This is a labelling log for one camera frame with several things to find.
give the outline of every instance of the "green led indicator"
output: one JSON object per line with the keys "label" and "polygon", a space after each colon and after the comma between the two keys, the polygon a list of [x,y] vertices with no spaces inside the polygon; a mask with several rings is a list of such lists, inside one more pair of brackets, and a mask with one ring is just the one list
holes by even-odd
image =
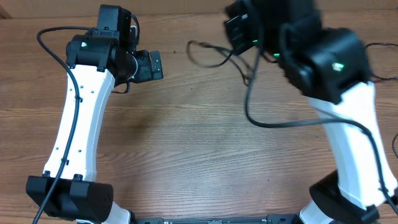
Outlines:
{"label": "green led indicator", "polygon": [[342,63],[333,63],[331,66],[333,67],[334,71],[337,72],[341,72],[344,68],[344,65]]}

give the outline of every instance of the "wooden tabletop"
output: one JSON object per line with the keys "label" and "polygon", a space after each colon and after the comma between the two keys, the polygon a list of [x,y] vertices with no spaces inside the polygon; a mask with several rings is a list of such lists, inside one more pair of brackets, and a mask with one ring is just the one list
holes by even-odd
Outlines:
{"label": "wooden tabletop", "polygon": [[[139,49],[159,50],[161,81],[111,95],[97,155],[97,182],[114,187],[115,201],[138,217],[258,217],[295,213],[308,188],[336,169],[322,127],[261,129],[246,120],[246,87],[227,63],[202,69],[185,53],[190,39],[228,47],[221,14],[139,16]],[[349,27],[365,42],[398,42],[398,11],[327,12],[325,24]],[[38,206],[26,195],[29,175],[41,175],[60,124],[66,73],[37,43],[36,33],[57,26],[95,26],[95,17],[0,20],[0,223],[31,223]],[[44,35],[65,59],[80,31]],[[198,60],[222,58],[193,49]],[[244,57],[252,62],[255,51]],[[397,51],[370,50],[377,74],[398,75]],[[391,141],[398,132],[398,82],[378,83],[376,106],[393,173]],[[316,118],[305,97],[275,65],[262,62],[251,104],[260,121]],[[380,208],[382,223],[397,223]],[[41,223],[64,223],[46,215]]]}

